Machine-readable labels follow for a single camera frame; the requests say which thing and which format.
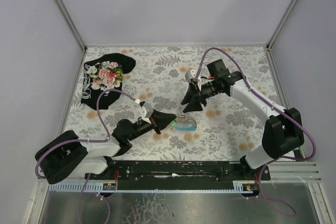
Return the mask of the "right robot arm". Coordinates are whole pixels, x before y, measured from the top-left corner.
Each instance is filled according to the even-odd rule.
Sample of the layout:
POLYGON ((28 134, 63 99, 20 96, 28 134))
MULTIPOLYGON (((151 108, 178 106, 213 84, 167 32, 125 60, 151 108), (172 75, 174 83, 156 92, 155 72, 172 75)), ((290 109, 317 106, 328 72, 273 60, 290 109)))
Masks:
POLYGON ((202 111, 207 99, 224 93, 242 103, 264 125, 261 145, 250 152, 241 162, 250 169, 257 169, 279 159, 304 143, 301 115, 295 108, 286 109, 277 105, 262 93, 253 91, 245 76, 230 72, 224 62, 216 60, 207 65, 210 81, 202 83, 197 71, 186 72, 187 93, 181 104, 184 112, 202 111))

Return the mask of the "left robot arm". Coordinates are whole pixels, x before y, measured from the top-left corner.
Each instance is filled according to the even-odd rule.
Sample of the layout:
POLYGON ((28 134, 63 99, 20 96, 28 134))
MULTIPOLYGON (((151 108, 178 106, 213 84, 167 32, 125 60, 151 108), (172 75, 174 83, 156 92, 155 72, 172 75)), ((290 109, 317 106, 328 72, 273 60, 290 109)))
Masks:
POLYGON ((35 175, 53 185, 74 174, 100 174, 108 166, 105 157, 125 154, 132 140, 151 130, 160 134, 175 119, 176 114, 157 110, 135 122, 122 119, 105 140, 80 139, 73 130, 65 131, 35 154, 35 175))

